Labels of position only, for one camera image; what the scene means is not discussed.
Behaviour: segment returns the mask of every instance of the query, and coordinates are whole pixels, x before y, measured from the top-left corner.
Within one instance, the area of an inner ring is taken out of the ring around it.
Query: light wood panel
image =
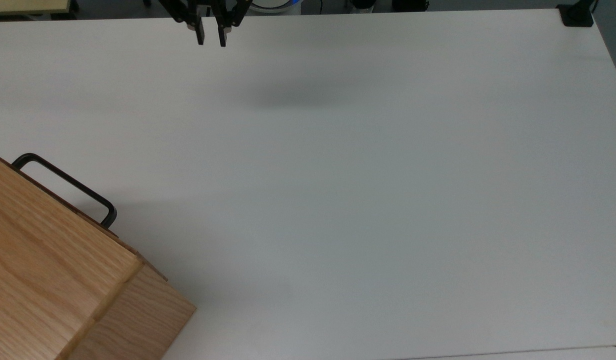
[[[69,0],[0,0],[0,15],[66,12],[69,3]]]
[[[144,266],[68,359],[160,359],[194,310],[159,274]]]
[[[53,359],[141,261],[0,162],[0,360]]]

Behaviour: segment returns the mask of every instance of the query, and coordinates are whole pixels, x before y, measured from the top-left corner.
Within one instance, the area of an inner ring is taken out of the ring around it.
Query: white table
[[[546,9],[207,33],[0,23],[0,156],[36,152],[118,206],[111,229],[199,307],[167,358],[616,345],[597,27]]]

